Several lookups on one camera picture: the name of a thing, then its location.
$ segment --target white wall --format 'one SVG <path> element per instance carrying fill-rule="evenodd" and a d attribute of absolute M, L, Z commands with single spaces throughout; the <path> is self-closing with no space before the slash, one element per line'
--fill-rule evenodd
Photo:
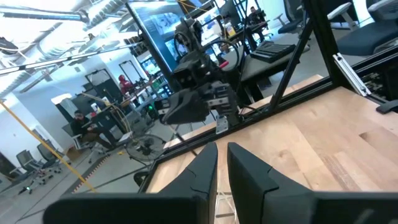
<path fill-rule="evenodd" d="M 128 49 L 124 49 L 93 56 L 82 63 L 80 66 L 81 72 L 76 72 L 73 67 L 62 67 L 51 74 L 53 81 L 48 83 L 42 81 L 26 93 L 19 93 L 18 90 L 32 81 L 29 80 L 14 93 L 21 103 L 32 113 L 34 118 L 51 134 L 59 146 L 62 149 L 68 149 L 73 145 L 73 141 L 62 129 L 62 127 L 67 124 L 67 120 L 51 102 L 51 99 L 65 93 L 69 93 L 72 96 L 81 93 L 85 90 L 83 85 L 88 83 L 85 75 L 94 70 L 101 70 L 102 68 L 106 68 L 114 81 L 119 83 L 118 76 L 123 74 L 119 67 L 119 63 L 126 60 L 132 60 L 132 62 L 137 65 L 136 67 L 139 72 L 144 74 L 136 58 L 130 54 Z"/>
<path fill-rule="evenodd" d="M 137 59 L 135 56 L 131 55 L 129 49 L 122 49 L 122 50 L 117 50 L 114 52 L 108 52 L 104 54 L 98 55 L 98 57 L 105 63 L 106 68 L 112 74 L 114 79 L 116 80 L 117 83 L 119 83 L 119 76 L 124 75 L 122 69 L 120 68 L 119 64 L 128 60 L 131 60 L 132 63 L 134 64 L 135 68 L 137 69 L 138 73 L 143 77 L 147 78 L 145 72 L 139 65 Z M 129 65 L 124 65 L 123 68 L 125 69 L 128 77 L 134 81 L 139 78 L 138 73 L 136 70 Z"/>
<path fill-rule="evenodd" d="M 29 129 L 40 126 L 29 110 L 12 93 L 6 96 L 6 105 Z M 0 152 L 16 167 L 21 166 L 16 156 L 24 149 L 29 150 L 34 159 L 43 159 L 37 150 L 40 142 L 31 136 L 2 106 L 0 107 Z"/>
<path fill-rule="evenodd" d="M 266 13 L 267 20 L 271 20 L 268 22 L 270 29 L 281 26 L 279 20 L 274 21 L 274 19 L 282 13 L 281 19 L 285 22 L 289 21 L 285 13 L 284 0 L 257 0 L 257 2 Z"/>
<path fill-rule="evenodd" d="M 138 55 L 137 60 L 139 62 L 142 62 L 146 57 L 148 57 L 150 55 L 149 50 L 145 51 L 144 53 L 142 53 L 142 55 Z"/>
<path fill-rule="evenodd" d="M 51 99 L 65 93 L 70 93 L 72 96 L 81 93 L 85 90 L 83 84 L 86 83 L 88 81 L 84 76 L 75 77 L 70 80 L 57 82 L 54 86 L 49 85 L 37 90 L 33 88 L 26 93 L 18 94 L 17 97 L 47 132 L 53 136 L 60 147 L 68 149 L 73 145 L 73 141 L 62 129 L 68 122 L 51 102 Z"/>

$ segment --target ceiling pipe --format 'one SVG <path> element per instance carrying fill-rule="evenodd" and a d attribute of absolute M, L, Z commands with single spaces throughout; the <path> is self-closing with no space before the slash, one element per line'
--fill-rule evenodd
<path fill-rule="evenodd" d="M 88 14 L 85 11 L 78 12 L 56 12 L 56 11 L 41 11 L 38 9 L 25 9 L 12 6 L 0 6 L 0 13 L 6 18 L 20 18 L 20 19 L 43 19 L 43 20 L 57 20 L 57 21 L 81 21 L 89 22 Z"/>
<path fill-rule="evenodd" d="M 33 88 L 33 86 L 36 86 L 37 84 L 39 84 L 39 82 L 41 82 L 42 80 L 45 80 L 51 73 L 55 72 L 56 70 L 58 70 L 59 68 L 61 68 L 63 66 L 62 63 L 60 63 L 59 65 L 57 65 L 55 68 L 51 69 L 48 73 L 43 73 L 39 78 L 37 78 L 36 80 L 34 80 L 33 82 L 31 82 L 29 85 L 27 85 L 25 88 L 23 88 L 19 93 L 25 93 L 28 90 L 30 90 L 31 88 Z"/>
<path fill-rule="evenodd" d="M 48 36 L 42 39 L 32 49 L 25 53 L 31 62 L 43 62 L 56 59 L 62 56 L 71 46 L 65 44 L 76 40 L 77 37 L 86 35 L 86 31 L 103 22 L 107 14 L 118 11 L 129 0 L 110 0 L 91 6 L 88 10 L 89 18 L 92 18 L 85 26 L 79 24 L 63 23 Z M 18 64 L 26 63 L 24 58 L 20 58 Z M 14 81 L 2 92 L 0 98 L 15 90 L 20 84 L 28 80 L 32 75 L 26 71 L 20 72 Z"/>

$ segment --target ceiling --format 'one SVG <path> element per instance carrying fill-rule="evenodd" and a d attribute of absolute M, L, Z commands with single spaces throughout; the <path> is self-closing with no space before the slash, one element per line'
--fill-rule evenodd
<path fill-rule="evenodd" d="M 23 6 L 41 10 L 68 12 L 77 11 L 81 8 L 90 6 L 92 2 L 95 4 L 98 0 L 0 0 L 0 5 Z M 46 35 L 54 31 L 60 24 L 60 22 L 52 20 L 19 19 L 0 16 L 0 36 L 15 44 L 23 53 L 29 50 L 34 44 L 38 43 Z M 20 56 L 19 54 L 8 56 L 0 53 L 0 58 L 3 59 L 3 63 L 7 63 L 8 60 L 14 61 Z"/>
<path fill-rule="evenodd" d="M 35 10 L 39 9 L 61 12 L 77 12 L 80 9 L 84 9 L 89 14 L 90 20 L 95 20 L 96 18 L 94 16 L 91 17 L 91 15 L 98 14 L 100 10 L 96 11 L 96 9 L 105 7 L 105 5 L 109 4 L 110 1 L 111 0 L 0 0 L 0 7 L 2 5 L 29 7 L 34 8 Z M 83 31 L 83 27 L 86 24 L 81 21 L 20 19 L 5 17 L 4 15 L 5 13 L 0 13 L 0 37 L 4 37 L 6 40 L 12 42 L 19 48 L 19 51 L 12 55 L 6 55 L 0 52 L 0 69 L 37 62 L 39 60 L 38 57 L 33 57 L 30 54 L 33 50 L 37 49 L 37 47 L 34 46 L 37 45 L 41 40 L 44 40 L 46 37 L 50 37 L 50 35 L 54 36 L 54 33 L 57 33 L 57 31 L 59 31 L 61 28 L 63 30 L 62 35 L 57 36 L 57 43 L 54 43 L 54 45 L 59 44 L 58 41 L 65 44 L 63 47 L 69 50 L 58 57 L 68 57 L 81 53 L 80 50 L 82 49 L 82 46 L 87 46 L 92 42 L 88 37 L 88 33 L 91 33 L 97 37 L 99 37 L 100 35 L 104 35 L 105 33 L 105 37 L 108 39 L 110 27 L 113 28 L 111 30 L 112 32 L 118 34 L 120 31 L 119 28 L 121 28 L 122 26 L 122 22 L 127 20 L 128 17 L 131 17 L 128 14 L 127 10 L 122 8 L 118 12 L 107 14 L 105 20 L 90 28 L 89 32 L 85 32 Z M 65 27 L 70 27 L 71 32 L 68 32 L 68 29 L 65 29 Z M 125 43 L 123 42 L 123 38 L 120 37 L 119 40 L 121 40 L 121 45 L 125 45 Z M 114 39 L 111 39 L 110 37 L 107 41 L 101 40 L 101 43 L 103 44 L 97 44 L 92 46 L 91 48 L 88 48 L 89 51 L 87 52 L 90 52 L 90 50 L 94 51 L 98 49 L 98 45 L 102 48 L 106 47 L 107 45 L 108 47 L 115 46 Z M 39 78 L 42 75 L 42 72 L 39 72 L 40 69 L 43 70 L 44 68 L 34 70 L 34 73 L 30 74 L 30 78 L 22 82 L 30 83 L 33 80 Z M 7 87 L 9 87 L 11 84 L 19 82 L 20 77 L 21 72 L 13 72 L 7 75 L 0 76 L 0 95 L 3 95 L 4 90 L 7 90 Z"/>

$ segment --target wooden tabletop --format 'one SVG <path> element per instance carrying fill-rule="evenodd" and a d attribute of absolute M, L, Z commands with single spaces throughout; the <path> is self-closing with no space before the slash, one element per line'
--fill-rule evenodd
<path fill-rule="evenodd" d="M 226 162 L 229 142 L 240 144 L 313 190 L 396 191 L 398 115 L 379 114 L 377 106 L 339 87 L 217 140 L 218 191 L 230 192 Z M 186 153 L 161 163 L 147 192 L 160 191 L 193 159 L 192 153 Z"/>

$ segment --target wire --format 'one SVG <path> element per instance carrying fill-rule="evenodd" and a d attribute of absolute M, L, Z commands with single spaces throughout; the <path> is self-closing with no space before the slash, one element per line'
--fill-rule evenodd
<path fill-rule="evenodd" d="M 180 125 L 178 124 L 178 125 L 175 127 L 175 131 L 178 131 L 178 128 L 179 128 L 179 127 L 180 127 Z M 172 135 L 172 137 L 170 138 L 169 141 L 173 140 L 173 139 L 174 139 L 174 136 L 175 136 L 175 134 L 173 133 L 173 135 Z"/>
<path fill-rule="evenodd" d="M 213 112 L 210 111 L 210 114 L 211 114 L 211 116 L 213 117 L 214 121 L 217 121 L 217 120 L 216 120 L 216 117 L 215 117 L 214 114 L 213 114 Z"/>
<path fill-rule="evenodd" d="M 188 7 L 194 8 L 194 9 L 199 9 L 199 10 L 201 10 L 201 11 L 203 11 L 203 12 L 208 12 L 208 10 L 206 10 L 206 9 L 201 9 L 201 8 L 199 8 L 199 7 L 191 6 L 191 5 L 187 4 L 187 3 L 184 3 L 185 1 L 187 1 L 187 0 L 177 0 L 177 2 L 181 3 L 183 6 L 188 6 Z M 223 17 L 223 15 L 221 15 L 221 13 L 220 13 L 220 16 L 221 16 L 222 20 L 223 20 L 224 23 L 225 23 L 224 17 Z M 223 27 L 223 30 L 224 30 L 224 36 L 225 36 L 225 38 L 226 38 L 226 29 L 225 29 L 225 27 Z"/>
<path fill-rule="evenodd" d="M 228 71 L 226 71 L 226 72 L 231 72 L 231 71 L 233 71 L 234 69 L 236 69 L 236 68 L 239 66 L 239 51 L 238 51 L 238 48 L 237 48 L 232 42 L 230 42 L 230 41 L 228 41 L 228 40 L 215 40 L 215 41 L 210 42 L 209 44 L 206 44 L 203 48 L 204 48 L 204 49 L 207 49 L 208 47 L 211 47 L 213 44 L 217 44 L 217 43 L 226 43 L 226 44 L 229 44 L 229 45 L 231 45 L 231 46 L 233 47 L 233 49 L 235 50 L 235 52 L 236 52 L 236 62 L 235 62 L 235 65 L 234 65 L 234 67 L 233 67 L 232 69 L 230 69 L 230 70 L 228 70 Z"/>
<path fill-rule="evenodd" d="M 187 40 L 189 46 L 192 47 L 192 42 L 191 42 L 191 40 L 190 40 L 190 39 L 188 38 L 188 36 L 187 36 L 186 34 L 184 34 L 183 32 L 177 32 L 177 33 L 174 34 L 174 44 L 175 44 L 175 38 L 176 38 L 176 36 L 178 36 L 178 35 L 183 36 L 183 37 Z"/>
<path fill-rule="evenodd" d="M 245 41 L 246 41 L 246 24 L 248 23 L 248 14 L 247 14 L 247 11 L 248 11 L 248 2 L 249 1 L 246 1 L 246 10 L 245 10 L 245 12 L 244 12 L 244 14 L 246 15 L 246 17 L 244 18 L 244 26 L 243 26 L 243 38 L 242 38 L 242 41 L 243 41 L 243 54 L 244 54 L 244 48 L 245 47 L 247 47 L 246 46 L 246 43 L 245 43 Z M 239 74 L 239 81 L 238 81 L 238 87 L 236 87 L 236 93 L 239 91 L 239 89 L 240 89 L 240 87 L 241 87 L 241 83 L 242 83 L 242 74 L 243 74 L 243 68 L 244 68 L 244 56 L 242 55 L 242 58 L 241 58 L 241 72 L 240 72 L 240 74 Z"/>
<path fill-rule="evenodd" d="M 96 190 L 94 189 L 94 187 L 89 184 L 82 176 L 81 174 L 75 170 L 72 166 L 70 166 L 64 159 L 62 159 L 62 157 L 55 152 L 45 141 L 43 141 L 41 138 L 39 138 L 35 133 L 33 133 L 33 131 L 31 131 L 24 122 L 21 121 L 21 119 L 18 118 L 18 116 L 16 114 L 14 114 L 14 112 L 12 112 L 5 104 L 2 100 L 0 100 L 0 105 L 6 109 L 6 111 L 15 119 L 17 120 L 17 122 L 30 134 L 32 135 L 34 138 L 36 138 L 41 144 L 43 144 L 44 147 L 46 147 L 57 159 L 59 159 L 63 164 L 66 165 L 66 167 L 68 169 L 70 169 L 70 171 L 72 173 L 74 173 L 84 184 L 87 185 L 87 187 L 92 191 L 92 192 L 96 192 Z"/>

